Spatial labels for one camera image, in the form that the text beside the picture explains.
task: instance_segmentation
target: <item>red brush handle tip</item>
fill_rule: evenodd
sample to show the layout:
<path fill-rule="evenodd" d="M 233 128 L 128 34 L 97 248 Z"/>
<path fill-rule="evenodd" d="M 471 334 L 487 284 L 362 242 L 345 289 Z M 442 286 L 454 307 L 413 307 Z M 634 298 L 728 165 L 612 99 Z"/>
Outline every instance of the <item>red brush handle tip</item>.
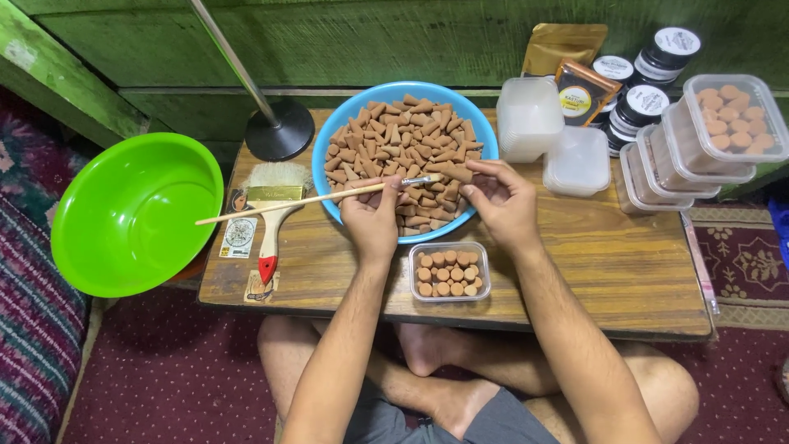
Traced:
<path fill-rule="evenodd" d="M 263 285 L 268 284 L 268 281 L 274 276 L 274 270 L 277 268 L 277 257 L 269 256 L 268 258 L 257 258 L 257 271 L 260 272 L 260 281 Z"/>

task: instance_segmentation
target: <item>wooden brush handle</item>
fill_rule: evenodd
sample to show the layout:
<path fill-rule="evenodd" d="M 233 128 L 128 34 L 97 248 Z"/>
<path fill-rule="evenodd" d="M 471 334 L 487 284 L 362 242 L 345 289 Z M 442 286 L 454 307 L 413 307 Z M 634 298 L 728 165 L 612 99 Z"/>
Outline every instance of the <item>wooden brush handle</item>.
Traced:
<path fill-rule="evenodd" d="M 211 219 L 203 219 L 195 222 L 195 225 L 212 224 L 214 222 L 222 222 L 223 220 L 235 219 L 236 217 L 252 216 L 254 214 L 261 214 L 276 209 L 283 209 L 297 205 L 311 204 L 313 202 L 325 201 L 327 199 L 347 198 L 348 196 L 355 196 L 357 194 L 374 193 L 383 190 L 385 183 L 377 183 L 375 185 L 363 186 L 362 188 L 354 188 L 352 190 L 338 191 L 337 193 L 325 194 L 323 196 L 315 196 L 314 198 L 301 199 L 300 201 L 290 201 L 281 205 L 273 205 L 266 208 L 248 209 L 238 213 L 230 213 L 224 216 L 212 217 Z"/>

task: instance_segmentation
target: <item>wooden table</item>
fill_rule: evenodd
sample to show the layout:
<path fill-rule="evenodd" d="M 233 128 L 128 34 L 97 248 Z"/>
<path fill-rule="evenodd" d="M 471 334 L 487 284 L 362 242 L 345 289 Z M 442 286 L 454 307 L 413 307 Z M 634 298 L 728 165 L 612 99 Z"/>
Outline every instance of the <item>wooden table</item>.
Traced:
<path fill-rule="evenodd" d="M 314 110 L 318 130 L 331 110 Z M 495 110 L 484 110 L 493 128 Z M 310 165 L 312 146 L 295 162 Z M 242 146 L 230 187 L 237 188 L 259 163 Z M 547 191 L 542 164 L 516 164 L 537 186 L 542 239 L 575 295 L 610 337 L 655 341 L 704 341 L 712 324 L 696 278 L 678 213 L 631 217 L 619 210 L 613 182 L 592 198 Z M 279 232 L 279 283 L 262 301 L 245 299 L 263 239 L 257 224 L 249 259 L 220 258 L 227 222 L 213 243 L 200 286 L 200 303 L 227 310 L 330 317 L 356 269 L 342 225 L 320 204 L 291 214 Z M 530 331 L 512 261 L 493 243 L 478 215 L 440 241 L 473 240 L 488 250 L 493 289 L 475 303 L 422 303 L 406 276 L 410 245 L 394 256 L 382 320 L 476 329 Z"/>

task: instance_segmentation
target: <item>black pole base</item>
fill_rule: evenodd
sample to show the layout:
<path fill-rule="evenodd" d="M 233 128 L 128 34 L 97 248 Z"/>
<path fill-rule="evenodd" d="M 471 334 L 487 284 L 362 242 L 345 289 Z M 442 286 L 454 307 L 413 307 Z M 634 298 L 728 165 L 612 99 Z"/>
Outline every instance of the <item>black pole base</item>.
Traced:
<path fill-rule="evenodd" d="M 267 162 L 292 159 L 312 142 L 315 121 L 304 105 L 292 99 L 272 103 L 271 109 L 279 118 L 279 127 L 272 127 L 263 113 L 256 112 L 249 118 L 244 133 L 247 148 Z"/>

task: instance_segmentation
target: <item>blue bowl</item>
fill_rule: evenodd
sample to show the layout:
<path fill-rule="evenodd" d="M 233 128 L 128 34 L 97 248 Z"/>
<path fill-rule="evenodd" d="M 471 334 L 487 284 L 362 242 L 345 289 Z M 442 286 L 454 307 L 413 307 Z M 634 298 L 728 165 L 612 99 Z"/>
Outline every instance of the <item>blue bowl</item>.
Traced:
<path fill-rule="evenodd" d="M 315 140 L 315 147 L 312 151 L 312 178 L 315 180 L 315 189 L 318 195 L 323 196 L 331 193 L 331 187 L 326 181 L 326 171 L 323 169 L 323 165 L 326 163 L 326 150 L 329 147 L 329 137 L 331 137 L 340 126 L 347 124 L 349 117 L 356 118 L 359 114 L 359 108 L 366 107 L 368 101 L 373 100 L 376 102 L 392 103 L 394 100 L 402 100 L 402 97 L 406 93 L 418 99 L 426 97 L 433 102 L 452 103 L 452 110 L 458 113 L 458 117 L 471 119 L 473 122 L 477 141 L 484 143 L 482 158 L 499 158 L 499 146 L 496 143 L 493 127 L 491 127 L 488 119 L 482 114 L 482 111 L 464 96 L 457 94 L 451 89 L 444 88 L 443 86 L 422 81 L 395 81 L 392 83 L 385 83 L 364 90 L 348 99 L 329 116 L 323 128 L 320 129 L 318 138 Z M 323 206 L 326 207 L 326 210 L 328 210 L 332 217 L 340 224 L 342 223 L 340 220 L 340 208 L 337 204 L 329 200 L 323 201 Z M 430 231 L 423 235 L 400 237 L 397 239 L 397 243 L 419 243 L 446 235 L 448 232 L 459 227 L 463 222 L 466 222 L 476 212 L 477 210 L 470 206 L 463 214 L 438 230 Z"/>

